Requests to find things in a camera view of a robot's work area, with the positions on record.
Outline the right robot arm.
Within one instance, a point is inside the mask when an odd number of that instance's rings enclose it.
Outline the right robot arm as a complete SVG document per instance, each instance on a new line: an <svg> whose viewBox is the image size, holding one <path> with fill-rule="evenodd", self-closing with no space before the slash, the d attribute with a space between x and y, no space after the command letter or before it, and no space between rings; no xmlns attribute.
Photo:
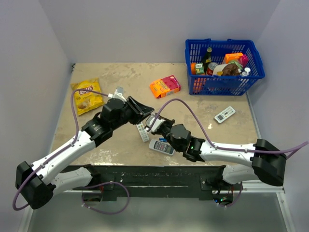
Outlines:
<svg viewBox="0 0 309 232"><path fill-rule="evenodd" d="M221 190L242 181L260 180L265 184L281 187L284 183L287 156L264 139L254 144L213 145L191 135L183 124L160 118L151 129L152 134L163 136L183 157L191 162L223 161L231 165L220 167L218 174L209 181Z"/></svg>

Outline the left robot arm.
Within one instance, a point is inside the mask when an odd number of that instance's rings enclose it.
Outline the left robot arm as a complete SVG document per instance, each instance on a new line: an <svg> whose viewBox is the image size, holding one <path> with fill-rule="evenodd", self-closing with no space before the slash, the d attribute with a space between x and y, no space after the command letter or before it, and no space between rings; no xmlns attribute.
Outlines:
<svg viewBox="0 0 309 232"><path fill-rule="evenodd" d="M20 163L16 168L13 209L19 211L16 201L22 195L27 206L38 209L47 204L59 189L55 177L84 153L100 146L112 137L113 131L130 123L136 125L147 118L154 109L132 97L127 99L111 98L72 139L46 157L28 164Z"/></svg>

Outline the white long remote control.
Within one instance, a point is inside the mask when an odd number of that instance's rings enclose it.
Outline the white long remote control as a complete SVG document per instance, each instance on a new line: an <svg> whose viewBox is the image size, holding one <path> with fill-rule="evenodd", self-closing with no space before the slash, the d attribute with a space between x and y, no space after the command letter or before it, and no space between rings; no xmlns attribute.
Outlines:
<svg viewBox="0 0 309 232"><path fill-rule="evenodd" d="M136 127L138 129L138 132L140 134L142 141L143 142L149 141L149 136L148 136L148 133L146 132L146 130L144 128L143 123L141 122L141 123L137 124Z"/></svg>

